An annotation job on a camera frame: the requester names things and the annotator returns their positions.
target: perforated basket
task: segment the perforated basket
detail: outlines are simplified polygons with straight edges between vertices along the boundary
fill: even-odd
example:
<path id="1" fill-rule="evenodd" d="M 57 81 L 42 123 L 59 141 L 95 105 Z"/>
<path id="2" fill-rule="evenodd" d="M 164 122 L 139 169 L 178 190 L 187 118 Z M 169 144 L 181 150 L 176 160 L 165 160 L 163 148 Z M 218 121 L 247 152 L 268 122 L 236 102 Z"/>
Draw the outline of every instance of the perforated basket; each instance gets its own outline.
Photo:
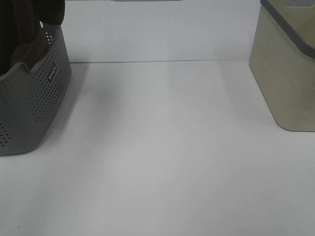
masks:
<path id="1" fill-rule="evenodd" d="M 49 48 L 42 59 L 31 70 L 18 63 L 0 77 L 0 155 L 39 145 L 66 92 L 71 68 L 61 27 L 43 29 Z"/>

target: beige storage bin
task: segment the beige storage bin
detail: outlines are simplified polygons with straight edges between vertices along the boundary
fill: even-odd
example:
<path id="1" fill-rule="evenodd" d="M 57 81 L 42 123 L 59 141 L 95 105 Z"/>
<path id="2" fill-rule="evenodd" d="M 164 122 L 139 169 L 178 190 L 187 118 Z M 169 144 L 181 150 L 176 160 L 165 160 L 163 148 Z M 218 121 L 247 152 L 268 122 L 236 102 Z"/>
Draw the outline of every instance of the beige storage bin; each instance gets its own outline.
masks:
<path id="1" fill-rule="evenodd" d="M 261 3 L 250 67 L 279 126 L 315 131 L 315 7 Z"/>

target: gray object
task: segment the gray object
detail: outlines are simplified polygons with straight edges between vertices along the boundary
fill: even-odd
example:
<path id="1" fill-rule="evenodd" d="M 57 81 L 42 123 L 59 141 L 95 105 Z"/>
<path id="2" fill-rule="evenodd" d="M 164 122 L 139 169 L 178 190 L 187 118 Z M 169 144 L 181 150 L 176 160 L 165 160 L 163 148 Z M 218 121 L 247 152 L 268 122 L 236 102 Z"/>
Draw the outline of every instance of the gray object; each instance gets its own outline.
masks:
<path id="1" fill-rule="evenodd" d="M 315 7 L 261 2 L 251 69 L 279 126 L 315 131 Z"/>
<path id="2" fill-rule="evenodd" d="M 49 48 L 29 70 L 14 65 L 0 77 L 0 155 L 34 149 L 65 95 L 71 68 L 60 26 L 43 25 Z"/>

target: dark fabric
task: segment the dark fabric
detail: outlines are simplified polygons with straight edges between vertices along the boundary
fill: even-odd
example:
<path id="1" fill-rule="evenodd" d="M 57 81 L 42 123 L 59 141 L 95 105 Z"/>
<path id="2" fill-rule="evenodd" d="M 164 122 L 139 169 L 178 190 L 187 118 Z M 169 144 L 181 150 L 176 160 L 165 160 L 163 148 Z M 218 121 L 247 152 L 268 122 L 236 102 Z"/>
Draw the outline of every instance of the dark fabric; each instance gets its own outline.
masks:
<path id="1" fill-rule="evenodd" d="M 0 0 L 0 75 L 15 63 L 31 69 L 48 47 L 40 21 L 60 25 L 64 0 Z"/>

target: white backdrop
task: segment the white backdrop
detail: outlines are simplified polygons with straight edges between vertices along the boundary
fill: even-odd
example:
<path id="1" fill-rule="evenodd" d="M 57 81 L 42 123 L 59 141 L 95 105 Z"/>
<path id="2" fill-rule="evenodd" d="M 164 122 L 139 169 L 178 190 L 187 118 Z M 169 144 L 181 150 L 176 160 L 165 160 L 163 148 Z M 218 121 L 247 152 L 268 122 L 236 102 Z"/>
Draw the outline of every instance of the white backdrop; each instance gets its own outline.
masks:
<path id="1" fill-rule="evenodd" d="M 248 59 L 259 0 L 67 1 L 71 61 Z"/>

